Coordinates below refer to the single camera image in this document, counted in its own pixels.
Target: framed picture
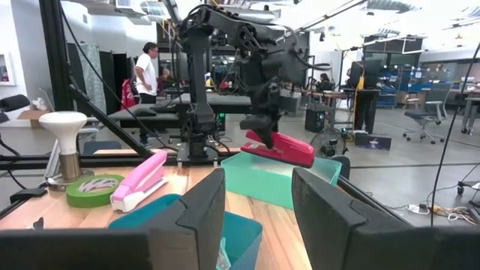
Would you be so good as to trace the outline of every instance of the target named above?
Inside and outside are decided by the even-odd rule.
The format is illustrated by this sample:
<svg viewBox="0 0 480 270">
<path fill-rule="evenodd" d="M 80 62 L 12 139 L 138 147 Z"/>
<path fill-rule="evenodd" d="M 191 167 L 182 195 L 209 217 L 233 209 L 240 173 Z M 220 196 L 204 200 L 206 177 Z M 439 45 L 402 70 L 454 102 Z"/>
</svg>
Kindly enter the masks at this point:
<svg viewBox="0 0 480 270">
<path fill-rule="evenodd" d="M 0 51 L 0 86 L 15 86 L 14 69 L 8 52 Z"/>
</svg>

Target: masking tape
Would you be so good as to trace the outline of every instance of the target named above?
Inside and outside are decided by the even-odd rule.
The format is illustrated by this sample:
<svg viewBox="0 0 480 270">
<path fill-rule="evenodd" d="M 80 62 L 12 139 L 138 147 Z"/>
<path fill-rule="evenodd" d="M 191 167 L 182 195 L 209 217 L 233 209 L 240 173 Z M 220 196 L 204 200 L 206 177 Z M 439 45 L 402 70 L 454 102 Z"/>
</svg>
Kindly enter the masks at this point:
<svg viewBox="0 0 480 270">
<path fill-rule="evenodd" d="M 81 178 L 67 187 L 67 203 L 77 208 L 106 206 L 123 179 L 121 175 L 107 174 Z"/>
</svg>

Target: red stapler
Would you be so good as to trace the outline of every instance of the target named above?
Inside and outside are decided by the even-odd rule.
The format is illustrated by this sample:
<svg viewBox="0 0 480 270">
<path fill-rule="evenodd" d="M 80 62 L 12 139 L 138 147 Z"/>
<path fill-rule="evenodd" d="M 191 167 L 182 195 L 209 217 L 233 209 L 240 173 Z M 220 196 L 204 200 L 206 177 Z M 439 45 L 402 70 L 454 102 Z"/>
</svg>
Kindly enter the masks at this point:
<svg viewBox="0 0 480 270">
<path fill-rule="evenodd" d="M 247 131 L 246 137 L 250 140 L 262 142 L 253 130 Z M 250 142 L 247 142 L 240 149 L 253 155 L 305 168 L 311 168 L 314 165 L 315 150 L 313 146 L 278 132 L 273 132 L 271 138 L 273 140 L 272 149 L 268 149 L 263 144 Z"/>
</svg>

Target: lamp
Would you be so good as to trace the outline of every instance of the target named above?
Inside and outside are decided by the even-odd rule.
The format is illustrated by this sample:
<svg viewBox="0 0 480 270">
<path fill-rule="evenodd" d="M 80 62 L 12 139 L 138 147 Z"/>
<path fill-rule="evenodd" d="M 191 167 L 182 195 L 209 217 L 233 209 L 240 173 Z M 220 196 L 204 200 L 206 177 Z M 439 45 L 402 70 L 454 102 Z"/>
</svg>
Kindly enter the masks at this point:
<svg viewBox="0 0 480 270">
<path fill-rule="evenodd" d="M 79 177 L 91 176 L 93 172 L 80 169 L 77 151 L 77 134 L 87 122 L 87 116 L 81 112 L 50 112 L 42 115 L 40 125 L 55 135 L 60 145 L 59 175 L 48 179 L 50 188 L 64 191 Z"/>
</svg>

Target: teal plastic bin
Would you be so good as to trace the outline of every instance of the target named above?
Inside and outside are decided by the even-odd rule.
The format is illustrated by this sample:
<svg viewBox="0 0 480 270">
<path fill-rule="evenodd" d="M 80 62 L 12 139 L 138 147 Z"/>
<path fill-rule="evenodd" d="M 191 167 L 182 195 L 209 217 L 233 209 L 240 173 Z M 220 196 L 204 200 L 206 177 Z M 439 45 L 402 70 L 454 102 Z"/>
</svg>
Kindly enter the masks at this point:
<svg viewBox="0 0 480 270">
<path fill-rule="evenodd" d="M 297 166 L 245 152 L 227 158 L 221 166 L 225 169 L 228 191 L 293 209 L 292 173 Z M 315 158 L 313 166 L 307 170 L 337 185 L 341 168 L 340 162 Z"/>
<path fill-rule="evenodd" d="M 113 221 L 109 229 L 137 228 L 175 202 L 180 195 L 168 194 Z M 225 211 L 222 237 L 232 267 L 230 270 L 254 270 L 262 241 L 263 226 L 246 217 Z"/>
</svg>

